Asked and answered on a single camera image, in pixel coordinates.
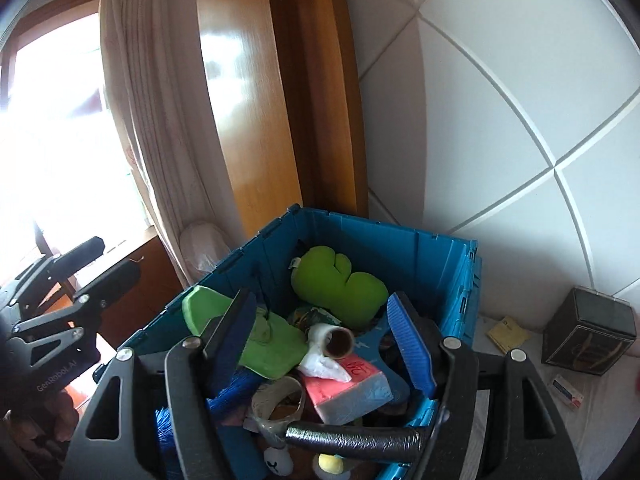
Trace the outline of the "pink white tissue pack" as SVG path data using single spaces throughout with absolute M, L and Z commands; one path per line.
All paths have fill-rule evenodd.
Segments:
M 307 396 L 324 424 L 347 425 L 393 400 L 385 374 L 370 362 L 352 354 L 342 367 L 350 382 L 302 376 Z

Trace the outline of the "white paper roll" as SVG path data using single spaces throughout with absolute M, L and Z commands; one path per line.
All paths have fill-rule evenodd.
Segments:
M 310 326 L 307 333 L 309 348 L 332 360 L 340 360 L 352 354 L 355 336 L 346 327 L 328 323 Z

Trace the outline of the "green cloth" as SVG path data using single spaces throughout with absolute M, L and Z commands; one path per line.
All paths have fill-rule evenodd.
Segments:
M 186 327 L 194 336 L 200 336 L 207 323 L 224 315 L 231 303 L 231 298 L 216 290 L 194 286 L 181 303 Z M 301 330 L 258 306 L 239 364 L 263 378 L 277 380 L 296 367 L 306 353 L 306 336 Z

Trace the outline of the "yellow sticky note pad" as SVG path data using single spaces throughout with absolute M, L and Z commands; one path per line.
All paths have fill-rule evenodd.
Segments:
M 510 316 L 505 316 L 486 333 L 488 339 L 502 353 L 521 348 L 530 338 L 530 333 L 519 326 Z

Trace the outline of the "white red toothpaste box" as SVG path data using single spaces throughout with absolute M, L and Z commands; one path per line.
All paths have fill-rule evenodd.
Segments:
M 552 393 L 572 410 L 579 410 L 582 407 L 584 395 L 562 375 L 555 375 L 548 382 L 548 387 Z

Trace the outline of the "yellow pompom toy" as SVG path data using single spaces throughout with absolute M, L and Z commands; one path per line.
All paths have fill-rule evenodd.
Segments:
M 312 471 L 320 480 L 349 480 L 352 475 L 341 457 L 328 454 L 314 456 Z

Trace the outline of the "clear tape roll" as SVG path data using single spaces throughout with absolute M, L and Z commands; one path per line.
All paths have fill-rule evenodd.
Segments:
M 256 390 L 250 417 L 265 439 L 282 439 L 288 425 L 302 419 L 305 404 L 305 388 L 294 377 L 284 376 Z

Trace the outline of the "green plush toy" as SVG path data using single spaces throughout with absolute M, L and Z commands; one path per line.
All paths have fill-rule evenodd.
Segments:
M 290 270 L 301 300 L 330 312 L 355 332 L 369 326 L 390 296 L 381 280 L 352 270 L 349 258 L 328 246 L 311 247 L 291 261 Z

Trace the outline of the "cream window curtain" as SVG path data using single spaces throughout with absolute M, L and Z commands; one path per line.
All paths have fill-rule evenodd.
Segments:
M 195 0 L 100 0 L 105 95 L 179 281 L 243 238 L 205 78 Z

